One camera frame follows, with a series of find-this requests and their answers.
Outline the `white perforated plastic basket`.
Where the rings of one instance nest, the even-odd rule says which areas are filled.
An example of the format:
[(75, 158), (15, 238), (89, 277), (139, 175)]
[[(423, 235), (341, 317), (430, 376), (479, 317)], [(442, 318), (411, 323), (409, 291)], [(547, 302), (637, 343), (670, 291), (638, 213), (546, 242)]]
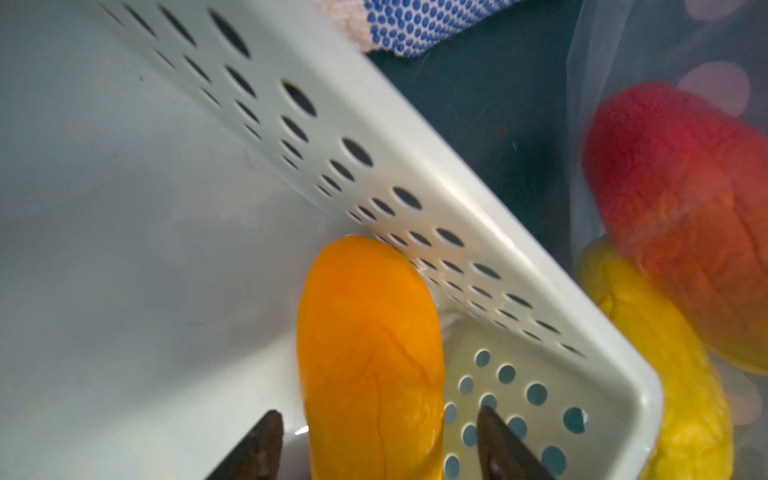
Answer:
[(223, 477), (276, 409), (308, 478), (297, 308), (355, 234), (440, 313), (445, 476), (490, 404), (555, 476), (636, 477), (659, 382), (560, 267), (577, 9), (397, 60), (311, 1), (3, 2), (2, 477)]

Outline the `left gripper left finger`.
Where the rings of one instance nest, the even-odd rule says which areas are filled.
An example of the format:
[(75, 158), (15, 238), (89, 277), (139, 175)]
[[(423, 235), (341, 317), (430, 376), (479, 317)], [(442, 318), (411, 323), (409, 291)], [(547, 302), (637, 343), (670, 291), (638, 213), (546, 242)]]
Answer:
[(281, 413), (267, 411), (207, 480), (275, 480), (280, 468), (284, 424)]

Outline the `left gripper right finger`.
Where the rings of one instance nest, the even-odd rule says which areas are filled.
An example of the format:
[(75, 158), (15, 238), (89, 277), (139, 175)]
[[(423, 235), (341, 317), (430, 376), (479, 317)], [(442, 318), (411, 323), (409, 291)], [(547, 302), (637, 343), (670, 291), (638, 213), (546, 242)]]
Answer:
[(553, 480), (554, 477), (490, 406), (480, 407), (477, 448), (484, 480)]

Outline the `clear pink-dotted zip bag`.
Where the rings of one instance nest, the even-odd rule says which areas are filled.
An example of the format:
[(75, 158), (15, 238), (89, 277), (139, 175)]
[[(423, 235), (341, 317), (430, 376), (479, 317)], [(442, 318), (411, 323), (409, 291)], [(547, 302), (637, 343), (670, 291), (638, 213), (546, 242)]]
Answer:
[(767, 475), (767, 5), (586, 1), (566, 63), (574, 253), (609, 236), (722, 366)]

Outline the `red mango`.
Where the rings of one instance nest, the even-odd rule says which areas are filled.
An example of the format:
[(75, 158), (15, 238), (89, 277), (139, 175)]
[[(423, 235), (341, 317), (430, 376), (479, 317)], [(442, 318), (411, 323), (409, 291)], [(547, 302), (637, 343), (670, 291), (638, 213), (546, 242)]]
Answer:
[(597, 107), (582, 169), (618, 249), (707, 347), (767, 371), (767, 138), (666, 83)]

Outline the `orange yellow mango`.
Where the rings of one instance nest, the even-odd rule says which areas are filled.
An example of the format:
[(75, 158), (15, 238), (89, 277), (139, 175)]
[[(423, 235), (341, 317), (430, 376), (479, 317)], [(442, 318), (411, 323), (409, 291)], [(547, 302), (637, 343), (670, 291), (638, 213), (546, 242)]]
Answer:
[(441, 326), (404, 255), (360, 235), (327, 245), (299, 302), (296, 351), (313, 478), (441, 477)]

